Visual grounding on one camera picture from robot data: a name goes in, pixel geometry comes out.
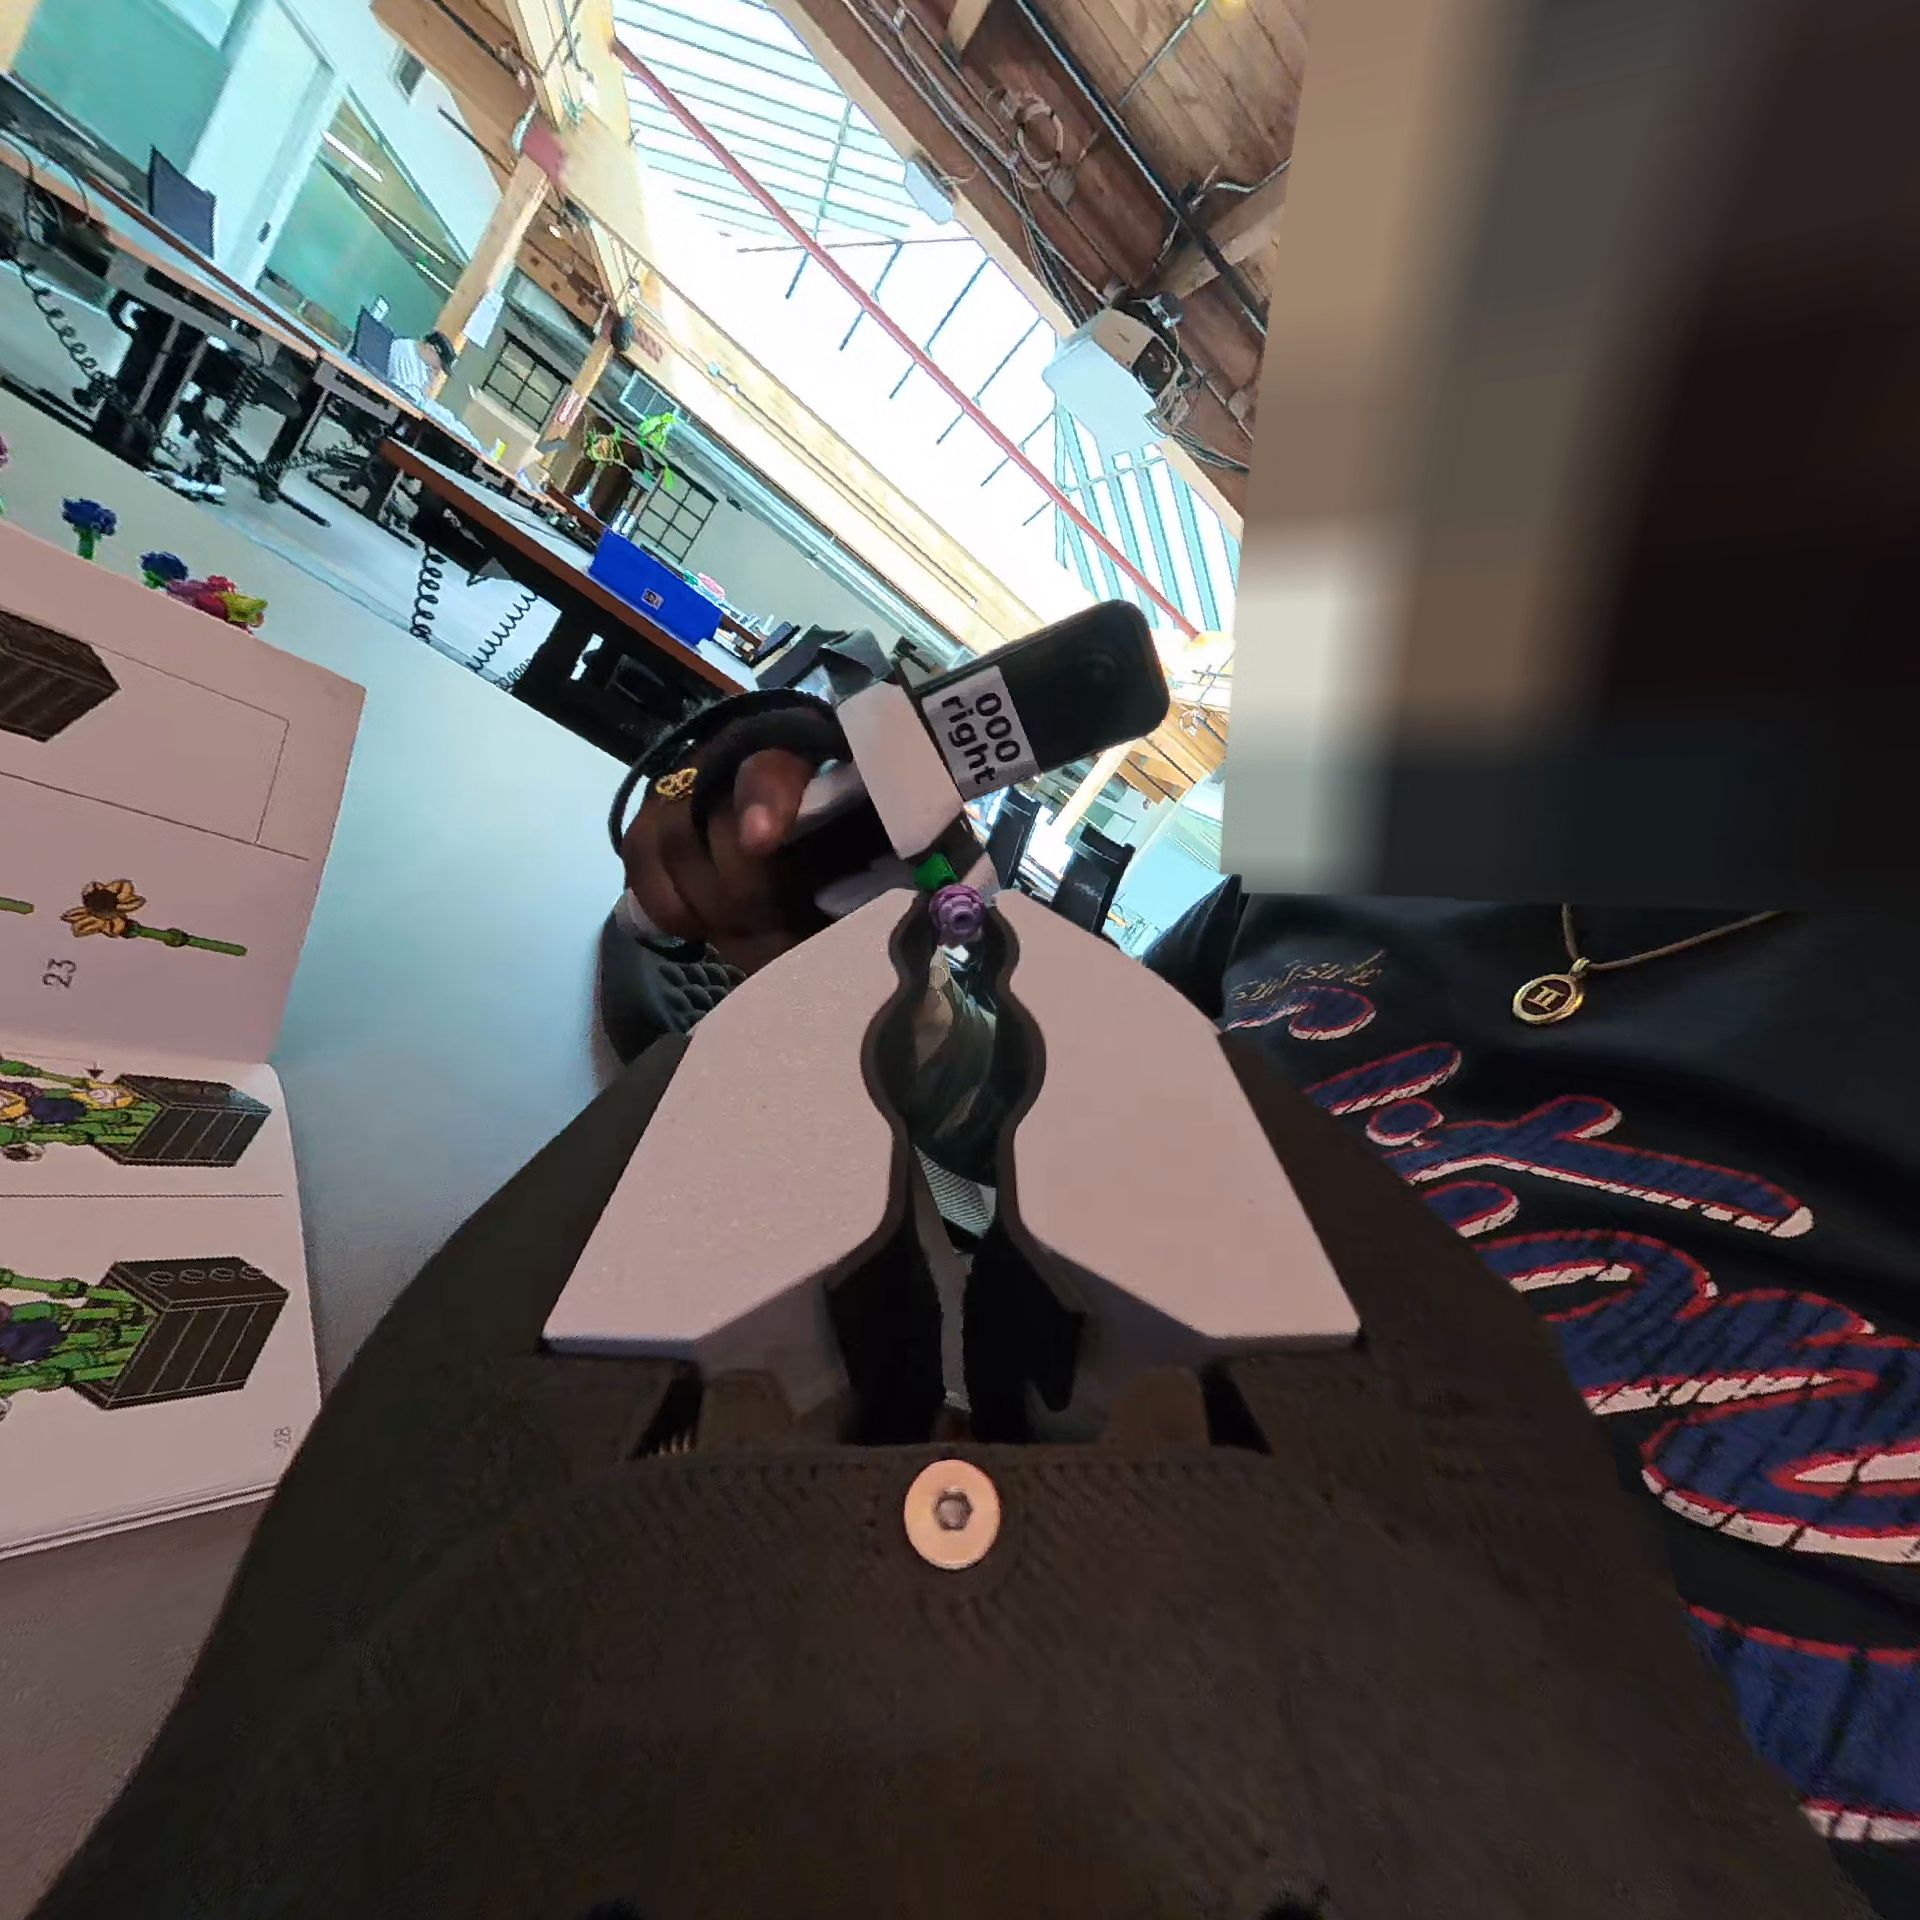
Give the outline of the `grey background desk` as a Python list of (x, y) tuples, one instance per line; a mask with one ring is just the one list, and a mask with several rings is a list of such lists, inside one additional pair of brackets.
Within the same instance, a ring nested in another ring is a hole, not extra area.
[(588, 572), (586, 552), (503, 493), (385, 438), (385, 478), (419, 489), (413, 536), (429, 569), (500, 573), (556, 622), (513, 680), (513, 698), (602, 752), (634, 757), (667, 726), (741, 690)]

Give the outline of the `instruction booklet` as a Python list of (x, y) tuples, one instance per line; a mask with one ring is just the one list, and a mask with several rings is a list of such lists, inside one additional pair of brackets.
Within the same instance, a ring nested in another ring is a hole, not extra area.
[(3, 1556), (266, 1499), (319, 1411), (273, 1054), (366, 692), (5, 526)]

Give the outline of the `black office chair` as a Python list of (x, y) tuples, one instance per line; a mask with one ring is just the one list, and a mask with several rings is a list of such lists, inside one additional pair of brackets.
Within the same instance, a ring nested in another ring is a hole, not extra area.
[(989, 813), (987, 853), (998, 888), (1113, 944), (1113, 908), (1135, 850), (1084, 822), (1060, 828), (1037, 795), (1018, 787), (998, 794)]

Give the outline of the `blue storage bin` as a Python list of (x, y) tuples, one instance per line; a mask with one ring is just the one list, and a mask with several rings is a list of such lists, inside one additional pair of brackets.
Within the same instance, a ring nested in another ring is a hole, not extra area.
[(721, 600), (613, 528), (598, 537), (588, 579), (686, 646), (710, 641), (722, 626)]

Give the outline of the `person's right hand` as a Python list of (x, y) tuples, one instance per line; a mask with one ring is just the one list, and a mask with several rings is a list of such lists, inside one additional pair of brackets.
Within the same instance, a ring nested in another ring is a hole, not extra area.
[(799, 822), (810, 787), (845, 755), (831, 709), (795, 692), (739, 696), (655, 742), (611, 812), (621, 926), (739, 973), (826, 929), (821, 892), (895, 857), (870, 803)]

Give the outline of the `LEGO flower bouquet in pot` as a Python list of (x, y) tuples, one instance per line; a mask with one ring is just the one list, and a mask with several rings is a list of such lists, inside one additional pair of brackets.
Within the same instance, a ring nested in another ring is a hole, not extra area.
[[(90, 497), (65, 497), (62, 521), (69, 531), (78, 557), (93, 563), (107, 539), (116, 537), (119, 518), (105, 504)], [(262, 596), (242, 592), (235, 581), (222, 573), (194, 573), (189, 564), (165, 548), (147, 552), (138, 557), (139, 581), (156, 592), (165, 592), (181, 605), (205, 613), (226, 626), (254, 634), (262, 626), (269, 604)]]

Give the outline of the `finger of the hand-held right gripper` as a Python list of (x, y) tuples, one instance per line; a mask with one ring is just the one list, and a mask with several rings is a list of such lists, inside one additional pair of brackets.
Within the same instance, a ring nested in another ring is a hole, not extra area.
[(900, 686), (867, 686), (834, 723), (895, 854), (986, 854), (948, 763)]
[(894, 892), (930, 896), (941, 890), (948, 860), (966, 862), (947, 849), (926, 849), (911, 857), (875, 854), (867, 867), (821, 883), (811, 893), (811, 906), (830, 922), (842, 922)]

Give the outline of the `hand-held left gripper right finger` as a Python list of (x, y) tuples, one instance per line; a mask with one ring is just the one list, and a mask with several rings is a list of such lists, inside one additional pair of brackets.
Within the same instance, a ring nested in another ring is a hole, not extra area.
[(1341, 1353), (1361, 1315), (1188, 998), (1027, 896), (991, 953), (996, 1212), (966, 1276), (977, 1419), (1095, 1419), (1141, 1374)]

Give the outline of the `wooden background desk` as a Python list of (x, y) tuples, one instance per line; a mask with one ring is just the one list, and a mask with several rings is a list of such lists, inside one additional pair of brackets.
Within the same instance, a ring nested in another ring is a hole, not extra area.
[(82, 428), (111, 458), (189, 497), (257, 493), (315, 523), (300, 484), (331, 481), (385, 514), (401, 481), (386, 445), (475, 474), (495, 464), (457, 422), (385, 374), (386, 334), (351, 347), (278, 312), (154, 211), (87, 170), (92, 149), (5, 100), (5, 266), (74, 364), (11, 392)]

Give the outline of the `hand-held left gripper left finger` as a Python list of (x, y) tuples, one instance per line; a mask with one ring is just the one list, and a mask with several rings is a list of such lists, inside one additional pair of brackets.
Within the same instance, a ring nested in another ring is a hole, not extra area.
[(926, 957), (918, 899), (892, 892), (691, 1033), (549, 1352), (769, 1377), (807, 1417), (938, 1417), (939, 1219), (894, 1089)]

